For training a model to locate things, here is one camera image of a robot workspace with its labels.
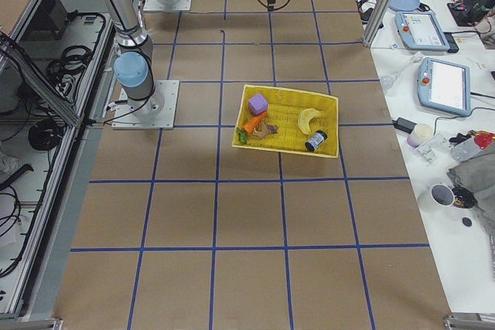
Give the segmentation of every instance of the white cup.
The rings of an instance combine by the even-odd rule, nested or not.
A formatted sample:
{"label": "white cup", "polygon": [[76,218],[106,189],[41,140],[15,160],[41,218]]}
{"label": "white cup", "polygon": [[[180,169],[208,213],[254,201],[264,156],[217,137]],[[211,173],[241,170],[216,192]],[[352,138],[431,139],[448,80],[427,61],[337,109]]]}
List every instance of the white cup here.
{"label": "white cup", "polygon": [[424,212],[436,213],[445,208],[456,209],[454,192],[442,183],[428,188],[418,197],[418,206]]}
{"label": "white cup", "polygon": [[433,129],[427,124],[416,124],[408,136],[408,143],[412,147],[418,147],[428,139],[433,138]]}

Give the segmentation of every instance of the banana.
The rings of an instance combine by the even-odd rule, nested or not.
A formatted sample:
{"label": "banana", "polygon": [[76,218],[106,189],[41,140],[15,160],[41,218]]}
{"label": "banana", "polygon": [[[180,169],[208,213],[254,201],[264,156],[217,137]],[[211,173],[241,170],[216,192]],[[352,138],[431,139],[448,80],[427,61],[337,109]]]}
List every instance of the banana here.
{"label": "banana", "polygon": [[315,108],[306,108],[305,110],[302,110],[301,113],[299,114],[297,125],[299,126],[299,129],[301,130],[302,133],[306,135],[311,134],[311,128],[309,127],[309,122],[312,119],[321,116],[322,116],[321,111],[318,111]]}

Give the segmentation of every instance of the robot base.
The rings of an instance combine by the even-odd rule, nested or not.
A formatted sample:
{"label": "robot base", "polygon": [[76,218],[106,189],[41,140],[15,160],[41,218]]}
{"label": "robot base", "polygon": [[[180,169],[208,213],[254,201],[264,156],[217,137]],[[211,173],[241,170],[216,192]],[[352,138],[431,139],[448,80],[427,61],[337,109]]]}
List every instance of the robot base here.
{"label": "robot base", "polygon": [[[133,114],[124,116],[112,122],[113,129],[173,129],[173,122],[176,117],[177,97],[179,96],[178,80],[156,80],[156,89],[160,90],[165,98],[165,104],[157,115],[150,117],[149,121],[143,121]],[[127,94],[121,90],[119,100],[127,100]],[[127,114],[131,108],[127,104],[117,106],[115,116]]]}
{"label": "robot base", "polygon": [[158,0],[146,0],[144,12],[157,13],[190,11],[192,1],[193,0],[180,0],[180,2],[173,5],[167,5],[160,3]]}

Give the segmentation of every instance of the red bottle cap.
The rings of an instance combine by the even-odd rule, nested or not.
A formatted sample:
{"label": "red bottle cap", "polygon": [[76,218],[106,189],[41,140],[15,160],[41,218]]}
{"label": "red bottle cap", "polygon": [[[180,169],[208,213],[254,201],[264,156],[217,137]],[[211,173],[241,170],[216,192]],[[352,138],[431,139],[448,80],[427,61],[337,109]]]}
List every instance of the red bottle cap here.
{"label": "red bottle cap", "polygon": [[484,150],[492,143],[492,137],[493,137],[493,133],[478,134],[474,138],[474,143],[476,143],[482,150]]}

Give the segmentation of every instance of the blue plate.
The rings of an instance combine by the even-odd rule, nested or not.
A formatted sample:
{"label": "blue plate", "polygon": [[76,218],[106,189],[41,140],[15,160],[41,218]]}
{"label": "blue plate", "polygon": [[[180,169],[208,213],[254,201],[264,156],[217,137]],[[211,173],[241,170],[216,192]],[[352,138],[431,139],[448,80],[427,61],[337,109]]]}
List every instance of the blue plate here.
{"label": "blue plate", "polygon": [[394,11],[410,12],[419,7],[419,0],[390,0],[388,7]]}

